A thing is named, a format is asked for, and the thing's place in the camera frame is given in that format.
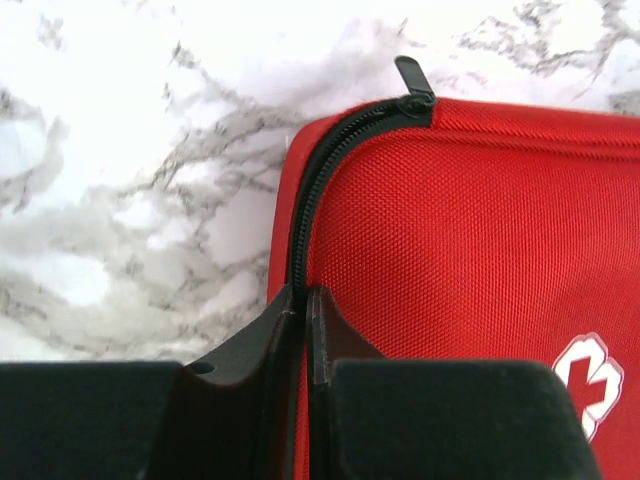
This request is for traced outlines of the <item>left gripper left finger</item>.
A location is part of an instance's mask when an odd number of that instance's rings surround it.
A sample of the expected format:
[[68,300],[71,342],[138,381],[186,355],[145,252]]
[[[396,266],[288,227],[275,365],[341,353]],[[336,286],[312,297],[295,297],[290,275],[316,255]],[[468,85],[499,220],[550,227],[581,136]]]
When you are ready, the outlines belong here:
[[289,479],[303,322],[284,286],[230,339],[184,367],[146,476]]

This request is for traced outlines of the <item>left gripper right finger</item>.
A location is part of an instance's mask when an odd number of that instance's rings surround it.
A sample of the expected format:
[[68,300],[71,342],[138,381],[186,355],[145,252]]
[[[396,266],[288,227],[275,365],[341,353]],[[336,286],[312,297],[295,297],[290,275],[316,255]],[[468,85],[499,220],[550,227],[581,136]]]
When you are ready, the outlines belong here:
[[312,479],[398,479],[383,416],[392,362],[345,319],[329,289],[308,297],[309,474]]

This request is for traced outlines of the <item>red black medicine case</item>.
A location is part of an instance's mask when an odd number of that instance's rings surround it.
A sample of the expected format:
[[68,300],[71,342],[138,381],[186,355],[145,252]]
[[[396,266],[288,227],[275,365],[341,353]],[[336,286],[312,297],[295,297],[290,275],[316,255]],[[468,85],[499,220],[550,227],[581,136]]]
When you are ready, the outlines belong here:
[[639,121],[408,94],[303,127],[268,292],[327,287],[393,358],[513,358],[568,388],[608,479],[639,475]]

